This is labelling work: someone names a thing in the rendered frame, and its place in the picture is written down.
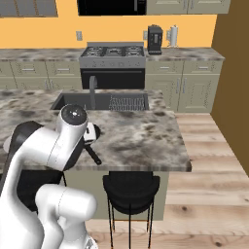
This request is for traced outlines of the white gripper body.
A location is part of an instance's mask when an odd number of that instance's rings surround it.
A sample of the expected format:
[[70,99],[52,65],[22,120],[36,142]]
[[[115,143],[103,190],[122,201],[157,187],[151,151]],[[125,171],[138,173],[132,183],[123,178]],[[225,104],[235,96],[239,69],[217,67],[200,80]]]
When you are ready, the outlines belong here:
[[96,133],[93,123],[88,123],[84,134],[84,139],[86,143],[93,143],[96,140]]

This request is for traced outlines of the black frying pan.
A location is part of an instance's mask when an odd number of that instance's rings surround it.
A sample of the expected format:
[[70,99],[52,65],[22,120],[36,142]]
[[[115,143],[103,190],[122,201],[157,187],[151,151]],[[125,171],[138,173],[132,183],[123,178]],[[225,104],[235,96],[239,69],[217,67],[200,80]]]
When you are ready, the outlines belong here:
[[[100,137],[100,128],[94,124],[94,128],[95,128],[95,133],[96,133],[96,140]],[[98,157],[98,155],[95,153],[95,151],[91,148],[91,144],[92,143],[86,143],[84,145],[84,148],[86,149],[86,151],[89,153],[89,155],[91,156],[91,158],[94,160],[94,162],[97,165],[100,165],[102,163],[101,159]]]

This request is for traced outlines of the white plate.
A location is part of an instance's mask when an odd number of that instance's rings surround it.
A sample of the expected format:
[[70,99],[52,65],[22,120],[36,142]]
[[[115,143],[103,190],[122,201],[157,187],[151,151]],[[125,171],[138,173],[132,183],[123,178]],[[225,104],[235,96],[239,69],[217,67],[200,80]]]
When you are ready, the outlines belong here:
[[12,140],[12,137],[10,136],[10,137],[8,137],[6,140],[5,140],[5,142],[4,142],[4,144],[3,144],[3,149],[4,149],[4,151],[8,154],[9,153],[9,149],[10,149],[10,145],[11,145],[11,140]]

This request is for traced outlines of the dark grey sink basin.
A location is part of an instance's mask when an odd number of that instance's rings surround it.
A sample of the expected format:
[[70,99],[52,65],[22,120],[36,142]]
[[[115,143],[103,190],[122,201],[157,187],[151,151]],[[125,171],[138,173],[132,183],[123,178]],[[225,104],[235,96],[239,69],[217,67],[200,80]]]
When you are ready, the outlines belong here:
[[[136,94],[142,95],[145,100],[145,110],[149,109],[149,102],[148,102],[148,94],[147,93],[135,93],[135,92],[128,92],[128,93],[96,93],[95,94],[95,110],[101,111],[110,111],[109,110],[109,103],[112,95],[129,95],[129,94]],[[67,104],[77,104],[86,110],[92,110],[90,105],[90,94],[89,93],[61,93],[56,101],[53,103],[51,109],[52,110],[60,110],[63,106]]]

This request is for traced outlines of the dark grey tap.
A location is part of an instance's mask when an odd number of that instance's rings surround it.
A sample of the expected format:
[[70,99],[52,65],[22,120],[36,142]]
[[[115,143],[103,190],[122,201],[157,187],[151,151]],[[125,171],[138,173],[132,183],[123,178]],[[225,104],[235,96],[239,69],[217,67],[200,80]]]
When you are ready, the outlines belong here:
[[91,109],[95,110],[95,89],[97,88],[97,79],[95,76],[89,77],[89,94]]

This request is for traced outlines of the grey-green island base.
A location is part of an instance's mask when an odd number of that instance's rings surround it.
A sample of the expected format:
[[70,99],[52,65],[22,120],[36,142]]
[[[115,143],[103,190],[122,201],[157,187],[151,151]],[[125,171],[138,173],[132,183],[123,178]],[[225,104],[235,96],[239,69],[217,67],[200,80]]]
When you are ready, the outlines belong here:
[[[92,217],[93,220],[108,220],[107,195],[103,188],[102,177],[107,175],[108,171],[90,171],[70,169],[64,173],[66,184],[69,188],[83,190],[88,192],[97,200],[97,210]],[[155,196],[154,203],[154,221],[162,221],[165,207],[165,200],[168,186],[168,172],[154,172],[160,177],[160,188]]]

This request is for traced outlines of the black bar stool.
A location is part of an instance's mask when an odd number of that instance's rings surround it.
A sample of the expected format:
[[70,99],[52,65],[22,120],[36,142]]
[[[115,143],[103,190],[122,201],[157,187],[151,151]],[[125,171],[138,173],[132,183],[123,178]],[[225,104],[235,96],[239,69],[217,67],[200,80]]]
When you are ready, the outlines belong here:
[[107,195],[110,239],[115,231],[114,210],[128,216],[128,249],[131,249],[131,216],[148,211],[147,233],[152,237],[155,196],[160,177],[152,171],[110,171],[102,177]]
[[35,203],[37,191],[45,184],[66,182],[65,175],[57,170],[23,170],[18,181],[17,193],[20,201],[31,211],[38,212]]

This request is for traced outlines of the grey stove with oven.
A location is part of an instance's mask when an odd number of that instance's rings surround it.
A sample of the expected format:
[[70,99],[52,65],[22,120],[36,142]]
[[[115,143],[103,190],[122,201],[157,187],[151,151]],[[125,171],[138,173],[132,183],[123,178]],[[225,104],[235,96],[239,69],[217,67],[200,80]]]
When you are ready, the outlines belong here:
[[146,55],[143,42],[88,42],[79,58],[82,86],[89,78],[97,89],[143,89]]

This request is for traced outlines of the grey-green base cupboards with drawers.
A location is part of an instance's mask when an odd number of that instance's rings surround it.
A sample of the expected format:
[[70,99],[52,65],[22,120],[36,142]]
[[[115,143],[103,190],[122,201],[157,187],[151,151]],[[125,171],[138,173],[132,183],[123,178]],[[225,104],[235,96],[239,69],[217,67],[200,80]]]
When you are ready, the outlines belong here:
[[78,61],[0,61],[0,89],[81,89]]
[[146,89],[160,89],[167,110],[210,113],[222,60],[165,60],[146,62]]

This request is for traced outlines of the black coffee machine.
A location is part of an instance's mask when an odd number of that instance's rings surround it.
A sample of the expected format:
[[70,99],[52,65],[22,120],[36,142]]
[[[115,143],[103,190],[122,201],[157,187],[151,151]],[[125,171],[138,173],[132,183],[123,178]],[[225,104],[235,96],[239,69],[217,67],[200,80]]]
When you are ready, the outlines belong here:
[[163,31],[160,26],[152,24],[148,27],[148,53],[150,55],[161,54],[161,42]]

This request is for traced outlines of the black microwave oven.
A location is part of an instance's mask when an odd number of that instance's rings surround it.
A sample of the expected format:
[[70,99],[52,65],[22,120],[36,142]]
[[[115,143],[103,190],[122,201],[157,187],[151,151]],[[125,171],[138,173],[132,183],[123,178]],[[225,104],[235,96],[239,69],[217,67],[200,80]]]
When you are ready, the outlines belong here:
[[77,0],[80,16],[144,16],[147,0]]

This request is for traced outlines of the grey-green wall cupboards with glass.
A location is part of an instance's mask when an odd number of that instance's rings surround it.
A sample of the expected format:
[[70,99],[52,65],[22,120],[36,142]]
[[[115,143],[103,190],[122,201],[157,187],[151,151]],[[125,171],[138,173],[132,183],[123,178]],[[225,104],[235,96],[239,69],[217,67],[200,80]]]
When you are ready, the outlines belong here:
[[0,0],[0,18],[56,17],[55,0]]

